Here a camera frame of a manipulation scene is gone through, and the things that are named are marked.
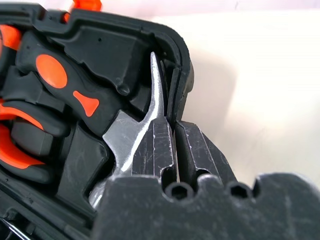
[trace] tool handle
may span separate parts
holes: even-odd
[[[5,169],[40,184],[49,184],[53,181],[53,169],[17,148],[11,142],[9,129],[2,124],[0,124],[0,143],[0,165]]]
[[[15,64],[21,33],[13,26],[0,25],[0,76],[5,76],[10,65]]]
[[[96,84],[78,64],[30,31],[22,38],[15,63],[24,73],[38,72],[48,91],[73,108],[87,127],[100,137],[118,111],[125,107],[114,89]]]
[[[21,117],[55,137],[67,137],[70,127],[53,112],[24,101],[0,102],[0,120]]]

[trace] silver metal tool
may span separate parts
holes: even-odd
[[[147,132],[152,120],[165,115],[164,94],[162,89],[163,74],[160,62],[154,52],[150,55],[151,66],[151,101],[149,110],[140,122],[120,110],[116,119],[102,136],[115,157],[116,167],[111,178],[130,176],[134,154]],[[98,182],[89,195],[89,203],[97,209],[105,191],[107,179]]]
[[[8,228],[10,229],[15,235],[17,235],[21,240],[33,240],[30,236],[28,236],[26,233],[21,231],[19,228],[17,228],[12,223],[8,222],[7,220],[0,217],[0,221]]]

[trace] tool case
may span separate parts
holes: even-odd
[[[71,13],[0,4],[0,157],[12,158],[0,164],[0,240],[317,239],[312,185],[273,173],[250,188],[195,124],[181,121],[194,82],[183,39],[100,8],[90,0],[75,1]],[[164,114],[148,126],[130,174],[113,177],[104,124],[119,109],[137,121],[148,114],[151,52],[163,73]],[[66,97],[79,82],[93,93],[73,92],[82,105]],[[102,103],[110,107],[90,118]],[[24,168],[21,159],[37,164]],[[105,178],[92,207],[92,189]]]

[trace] black plastic case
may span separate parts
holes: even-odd
[[[33,30],[45,36],[57,51],[72,58],[102,86],[110,85],[106,79],[112,80],[117,92],[129,100],[137,116],[143,116],[148,109],[150,69],[145,63],[149,61],[150,52],[155,51],[165,72],[166,120],[173,128],[182,118],[194,82],[184,40],[167,26],[143,20],[74,9],[65,23],[64,14],[58,10],[46,11],[38,4],[0,4],[0,24],[15,26],[23,32]],[[33,81],[30,74],[16,78],[18,81]],[[32,86],[33,93],[41,98],[8,96],[4,91],[0,97],[52,108],[58,115],[70,112],[63,102],[52,101],[47,92]],[[46,153],[54,152],[55,146],[62,146],[54,159],[46,159],[56,161],[57,168],[60,167],[59,178],[53,184],[35,184],[0,167],[0,217],[16,222],[39,240],[90,239],[97,213],[88,203],[89,190],[114,166],[112,153],[102,139],[93,136],[81,121],[72,116],[66,120],[74,123],[69,137],[50,138],[50,145],[45,149],[33,150],[35,155],[46,158]],[[25,123],[14,127],[31,131]],[[17,131],[12,137],[20,138]]]

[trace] metal jaw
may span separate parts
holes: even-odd
[[[120,110],[110,128],[102,136],[114,154],[116,167],[111,178],[130,176],[134,154],[152,120],[165,115],[161,65],[154,52],[150,55],[151,102],[149,110],[140,122]],[[89,195],[90,205],[96,209],[105,191],[107,179],[98,182]]]

